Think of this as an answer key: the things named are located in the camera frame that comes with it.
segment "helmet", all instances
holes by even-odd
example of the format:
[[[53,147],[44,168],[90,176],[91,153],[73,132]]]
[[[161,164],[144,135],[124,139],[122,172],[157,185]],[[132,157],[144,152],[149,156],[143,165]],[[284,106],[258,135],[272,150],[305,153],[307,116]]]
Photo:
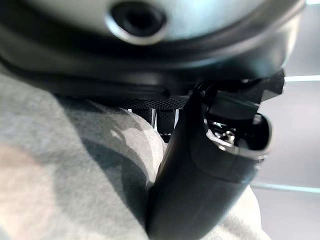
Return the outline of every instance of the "helmet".
[[[0,65],[54,94],[181,109],[201,82],[278,72],[304,0],[0,0]]]

